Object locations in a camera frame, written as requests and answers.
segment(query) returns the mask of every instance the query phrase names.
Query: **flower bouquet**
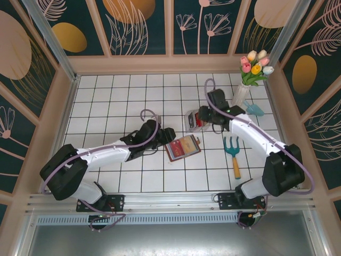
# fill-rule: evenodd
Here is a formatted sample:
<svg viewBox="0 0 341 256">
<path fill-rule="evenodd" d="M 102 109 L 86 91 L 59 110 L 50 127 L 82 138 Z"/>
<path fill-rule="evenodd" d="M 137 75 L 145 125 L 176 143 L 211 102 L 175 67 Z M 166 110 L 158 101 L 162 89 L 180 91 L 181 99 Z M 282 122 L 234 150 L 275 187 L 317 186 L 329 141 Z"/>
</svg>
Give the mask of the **flower bouquet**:
<svg viewBox="0 0 341 256">
<path fill-rule="evenodd" d="M 237 92 L 233 96 L 232 105 L 241 107 L 245 101 L 250 86 L 258 86 L 257 81 L 266 80 L 264 75 L 271 74 L 274 69 L 267 66 L 270 59 L 266 56 L 266 51 L 261 50 L 257 55 L 256 51 L 251 51 L 247 56 L 240 58 L 240 71 L 242 81 Z"/>
</svg>

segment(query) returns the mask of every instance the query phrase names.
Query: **vase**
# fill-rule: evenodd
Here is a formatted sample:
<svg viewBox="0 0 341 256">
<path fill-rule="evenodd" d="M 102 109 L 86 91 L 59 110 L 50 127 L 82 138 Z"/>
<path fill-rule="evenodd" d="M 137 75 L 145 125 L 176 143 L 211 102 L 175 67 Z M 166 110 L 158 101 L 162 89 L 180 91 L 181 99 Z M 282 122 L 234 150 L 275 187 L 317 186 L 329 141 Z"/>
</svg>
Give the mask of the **vase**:
<svg viewBox="0 0 341 256">
<path fill-rule="evenodd" d="M 250 88 L 251 85 L 245 85 L 241 82 L 240 85 L 238 85 L 237 91 L 233 96 L 232 106 L 242 107 L 246 99 L 246 96 L 250 91 Z"/>
</svg>

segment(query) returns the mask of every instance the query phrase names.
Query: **gold circle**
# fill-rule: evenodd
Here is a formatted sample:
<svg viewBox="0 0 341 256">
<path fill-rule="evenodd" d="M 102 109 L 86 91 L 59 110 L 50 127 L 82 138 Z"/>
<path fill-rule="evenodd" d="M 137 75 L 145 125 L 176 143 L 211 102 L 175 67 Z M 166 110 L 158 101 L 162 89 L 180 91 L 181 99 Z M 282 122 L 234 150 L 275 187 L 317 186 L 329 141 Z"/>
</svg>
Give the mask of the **gold circle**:
<svg viewBox="0 0 341 256">
<path fill-rule="evenodd" d="M 134 9 L 130 2 L 134 5 L 136 12 L 140 10 L 145 20 L 150 18 L 155 10 L 155 0 L 103 0 L 103 4 L 107 11 L 116 20 L 123 23 L 138 23 L 138 17 L 133 18 Z"/>
<path fill-rule="evenodd" d="M 293 70 L 293 87 L 299 94 L 304 94 L 311 86 L 316 78 L 318 67 L 315 60 L 308 56 L 303 55 L 296 61 Z"/>
<path fill-rule="evenodd" d="M 287 23 L 296 2 L 297 0 L 257 0 L 255 20 L 264 28 L 281 28 Z"/>
<path fill-rule="evenodd" d="M 64 50 L 81 52 L 86 49 L 87 42 L 82 31 L 76 26 L 61 22 L 52 27 L 52 30 Z"/>
<path fill-rule="evenodd" d="M 0 11 L 0 74 L 19 80 L 31 66 L 30 38 L 19 22 Z"/>
</svg>

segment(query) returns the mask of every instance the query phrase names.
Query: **white tiled floor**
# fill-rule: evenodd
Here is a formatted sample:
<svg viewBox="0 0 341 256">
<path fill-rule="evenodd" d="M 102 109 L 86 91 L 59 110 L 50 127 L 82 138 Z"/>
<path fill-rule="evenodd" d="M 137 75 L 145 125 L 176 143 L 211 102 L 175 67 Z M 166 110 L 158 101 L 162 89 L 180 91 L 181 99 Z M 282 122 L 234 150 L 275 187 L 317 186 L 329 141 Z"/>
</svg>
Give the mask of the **white tiled floor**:
<svg viewBox="0 0 341 256">
<path fill-rule="evenodd" d="M 144 108 L 162 116 L 162 127 L 172 127 L 182 137 L 183 115 L 207 105 L 204 84 L 208 78 L 214 78 L 217 88 L 225 92 L 231 103 L 240 74 L 82 76 L 64 143 L 83 148 L 117 141 L 140 129 L 139 114 Z M 250 115 L 250 118 L 279 140 L 264 86 L 252 87 L 247 98 L 265 112 L 262 117 Z M 98 181 L 108 193 L 129 193 L 230 190 L 262 175 L 265 160 L 240 139 L 237 160 L 241 179 L 234 178 L 232 157 L 223 147 L 223 137 L 227 137 L 229 144 L 230 132 L 215 134 L 210 127 L 195 136 L 201 141 L 201 152 L 185 160 L 170 162 L 160 148 L 152 156 L 91 170 L 86 179 Z"/>
</svg>

